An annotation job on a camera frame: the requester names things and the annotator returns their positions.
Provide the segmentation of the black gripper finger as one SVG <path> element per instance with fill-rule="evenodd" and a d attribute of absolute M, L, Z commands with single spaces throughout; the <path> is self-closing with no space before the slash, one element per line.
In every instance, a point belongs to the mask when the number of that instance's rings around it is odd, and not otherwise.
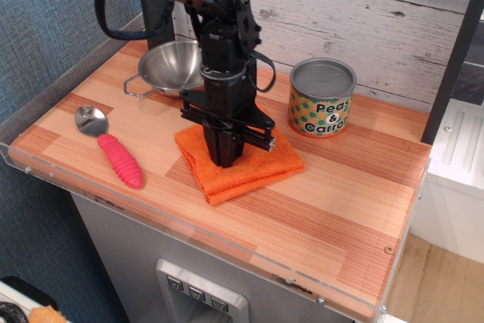
<path fill-rule="evenodd" d="M 233 165 L 235 160 L 241 156 L 244 150 L 244 136 L 239 130 L 225 133 L 225 167 Z"/>
<path fill-rule="evenodd" d="M 225 155 L 221 140 L 224 126 L 218 126 L 210 120 L 203 121 L 203 134 L 211 160 L 217 166 L 225 166 Z"/>

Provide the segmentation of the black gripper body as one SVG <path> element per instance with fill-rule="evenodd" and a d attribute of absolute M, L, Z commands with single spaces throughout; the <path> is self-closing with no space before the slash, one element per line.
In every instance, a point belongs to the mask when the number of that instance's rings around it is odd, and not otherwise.
<path fill-rule="evenodd" d="M 275 146 L 275 122 L 256 105 L 257 68 L 223 73 L 202 67 L 200 75 L 202 90 L 179 93 L 182 116 L 195 123 L 212 118 L 222 127 L 233 126 L 245 143 L 270 151 Z"/>

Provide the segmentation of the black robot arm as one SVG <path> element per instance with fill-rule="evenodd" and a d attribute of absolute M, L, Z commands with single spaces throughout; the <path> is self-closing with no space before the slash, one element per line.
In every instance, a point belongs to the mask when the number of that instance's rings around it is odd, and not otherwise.
<path fill-rule="evenodd" d="M 274 121 L 256 106 L 257 62 L 271 60 L 256 51 L 261 27 L 250 0 L 170 0 L 184 5 L 201 50 L 203 89 L 182 91 L 182 116 L 203 127 L 211 160 L 233 165 L 245 144 L 273 148 Z"/>

